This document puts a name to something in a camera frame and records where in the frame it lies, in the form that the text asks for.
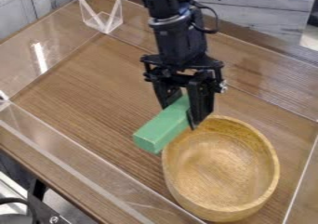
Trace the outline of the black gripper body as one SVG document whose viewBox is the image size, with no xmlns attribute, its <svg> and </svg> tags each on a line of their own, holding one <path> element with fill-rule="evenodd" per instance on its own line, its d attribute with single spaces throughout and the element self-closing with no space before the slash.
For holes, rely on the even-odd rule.
<svg viewBox="0 0 318 224">
<path fill-rule="evenodd" d="M 182 65 L 165 63 L 159 55 L 145 55 L 141 61 L 146 67 L 147 82 L 165 82 L 173 86 L 185 86 L 186 81 L 195 75 L 206 75 L 217 93 L 223 93 L 227 90 L 227 83 L 222 76 L 225 64 L 207 55 L 191 59 Z"/>
</svg>

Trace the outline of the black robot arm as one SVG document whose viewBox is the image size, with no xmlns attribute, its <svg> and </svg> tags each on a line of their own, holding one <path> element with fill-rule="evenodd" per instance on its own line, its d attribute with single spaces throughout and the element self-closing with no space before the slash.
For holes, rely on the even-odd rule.
<svg viewBox="0 0 318 224">
<path fill-rule="evenodd" d="M 153 83 L 161 106 L 189 97 L 186 118 L 197 127 L 214 111 L 215 95 L 225 90 L 223 62 L 207 55 L 207 29 L 197 0 L 142 0 L 150 13 L 158 52 L 141 58 L 146 81 Z"/>
</svg>

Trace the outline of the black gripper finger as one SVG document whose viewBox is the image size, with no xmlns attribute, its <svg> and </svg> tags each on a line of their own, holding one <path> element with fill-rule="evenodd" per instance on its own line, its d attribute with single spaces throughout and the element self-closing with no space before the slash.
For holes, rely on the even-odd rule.
<svg viewBox="0 0 318 224">
<path fill-rule="evenodd" d="M 154 92 L 162 108 L 170 106 L 183 95 L 179 85 L 170 80 L 153 83 Z"/>
<path fill-rule="evenodd" d="M 186 87 L 190 108 L 186 112 L 191 129 L 195 129 L 214 111 L 215 92 L 206 80 L 193 79 Z"/>
</svg>

